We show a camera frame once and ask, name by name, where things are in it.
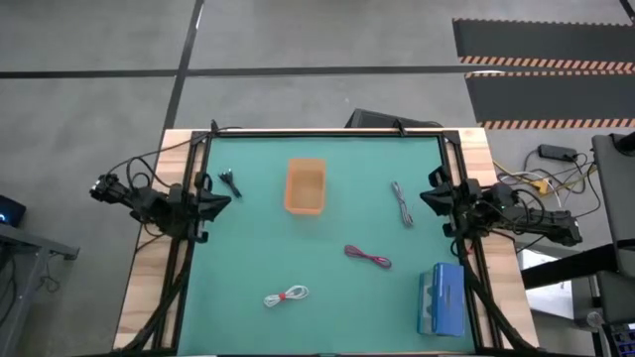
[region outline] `orange plastic bin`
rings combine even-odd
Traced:
[[[318,215],[326,197],[326,161],[289,159],[285,208],[293,214]]]

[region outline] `green mat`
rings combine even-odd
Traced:
[[[326,160],[321,216],[285,210],[290,158]],[[230,195],[217,174],[232,169],[244,197],[206,226],[209,242],[194,249],[179,354],[472,352],[467,316],[461,338],[417,333],[419,273],[457,263],[445,218],[419,199],[440,164],[436,138],[213,139],[214,193]],[[410,229],[392,180],[404,190]],[[346,244],[389,258],[392,269],[346,257]],[[263,304],[293,285],[311,293]]]

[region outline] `concrete floor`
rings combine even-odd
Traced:
[[[0,71],[176,68],[192,7],[193,0],[0,0]],[[454,17],[628,21],[616,0],[207,0],[190,67],[457,64]],[[81,246],[76,262],[52,263],[63,288],[39,294],[21,355],[112,345],[139,227],[126,209],[93,201],[88,189],[117,162],[157,147],[172,86],[171,78],[0,80],[0,192],[29,206],[26,229]],[[429,74],[191,78],[176,127],[207,127],[212,118],[244,127],[341,127],[356,107],[475,126],[461,75]],[[488,138],[496,160],[520,169],[539,144],[587,152],[591,136],[607,132],[494,131]],[[589,192],[567,207],[593,205]],[[576,249],[610,240],[603,209],[580,228],[584,243]],[[592,352],[588,333],[536,321],[543,347]]]

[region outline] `red cable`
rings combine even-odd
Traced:
[[[351,246],[351,245],[346,245],[344,247],[344,254],[349,256],[349,257],[353,257],[353,258],[366,258],[366,259],[369,259],[369,260],[373,261],[373,263],[377,264],[378,266],[380,266],[380,267],[382,267],[384,269],[389,269],[390,267],[393,266],[393,264],[390,262],[390,260],[388,258],[378,257],[378,256],[371,256],[371,255],[365,254],[359,248],[357,248],[355,246]]]

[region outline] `wooden table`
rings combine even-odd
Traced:
[[[492,157],[484,129],[444,128],[422,130],[457,130],[460,134],[467,175],[471,179],[478,179],[481,185],[496,183],[496,172],[492,164]],[[191,137],[191,132],[192,130],[166,131],[162,148],[167,148],[188,140]],[[188,145],[182,145],[161,153],[157,162],[157,176],[167,183],[182,182],[188,150]],[[196,170],[200,167],[201,152],[202,151],[199,151],[199,153],[197,153],[194,163]],[[453,170],[456,170],[453,155],[450,155],[450,165]],[[164,187],[156,183],[154,189],[165,190]],[[138,244],[141,245],[150,239],[152,239],[152,237],[142,230]],[[170,242],[170,238],[159,239],[146,246],[136,255],[132,265],[126,297],[123,301],[113,348],[123,347],[130,342],[156,308],[161,297]],[[534,346],[538,346],[536,328],[529,310],[525,288],[518,268],[514,244],[507,238],[491,234],[486,239],[483,239],[483,250],[496,304],[505,313],[509,321],[523,338]],[[484,345],[492,346],[488,318],[484,307],[478,299],[477,309]],[[168,323],[164,333],[164,344],[170,343],[175,311],[176,302],[173,303],[168,313]],[[504,343],[506,347],[510,348],[506,340]]]

